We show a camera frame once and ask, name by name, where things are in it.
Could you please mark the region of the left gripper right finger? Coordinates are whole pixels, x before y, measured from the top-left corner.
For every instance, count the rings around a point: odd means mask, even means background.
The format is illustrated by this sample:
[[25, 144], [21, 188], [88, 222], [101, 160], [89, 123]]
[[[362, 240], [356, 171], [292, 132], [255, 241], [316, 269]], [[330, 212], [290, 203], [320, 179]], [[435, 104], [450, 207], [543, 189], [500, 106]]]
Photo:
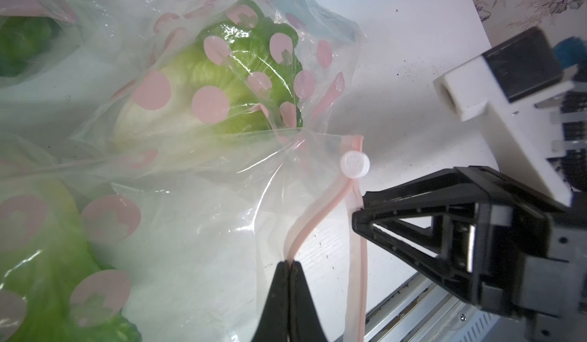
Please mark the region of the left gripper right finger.
[[298, 261], [294, 261], [290, 267], [288, 291], [290, 341], [326, 342], [327, 337], [319, 321], [303, 267]]

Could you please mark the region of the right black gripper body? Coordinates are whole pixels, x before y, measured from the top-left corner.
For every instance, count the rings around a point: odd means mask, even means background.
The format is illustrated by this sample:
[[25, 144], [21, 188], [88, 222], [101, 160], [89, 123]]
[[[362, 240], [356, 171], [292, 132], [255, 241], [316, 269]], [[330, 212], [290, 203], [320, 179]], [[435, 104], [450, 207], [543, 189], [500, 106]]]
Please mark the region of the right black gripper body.
[[440, 286], [522, 319], [529, 341], [584, 341], [586, 205], [472, 203], [440, 215]]

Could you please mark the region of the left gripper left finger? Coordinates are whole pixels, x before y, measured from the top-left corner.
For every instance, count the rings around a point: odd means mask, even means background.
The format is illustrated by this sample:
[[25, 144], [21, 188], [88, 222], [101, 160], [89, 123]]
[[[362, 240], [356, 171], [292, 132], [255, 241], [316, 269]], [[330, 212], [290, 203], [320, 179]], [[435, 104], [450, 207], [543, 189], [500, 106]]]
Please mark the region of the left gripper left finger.
[[289, 277], [289, 265], [287, 262], [280, 262], [276, 266], [252, 342], [287, 342], [289, 340]]

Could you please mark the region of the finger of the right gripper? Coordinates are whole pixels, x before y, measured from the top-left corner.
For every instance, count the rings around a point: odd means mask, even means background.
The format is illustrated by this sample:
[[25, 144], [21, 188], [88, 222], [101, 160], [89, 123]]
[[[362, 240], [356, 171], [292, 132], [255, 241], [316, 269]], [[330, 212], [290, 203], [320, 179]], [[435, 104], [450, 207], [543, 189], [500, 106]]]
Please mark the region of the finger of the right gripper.
[[474, 211], [358, 211], [352, 226], [458, 299], [477, 299]]
[[363, 196], [354, 225], [431, 217], [466, 225], [549, 225], [550, 199], [486, 166], [443, 169]]

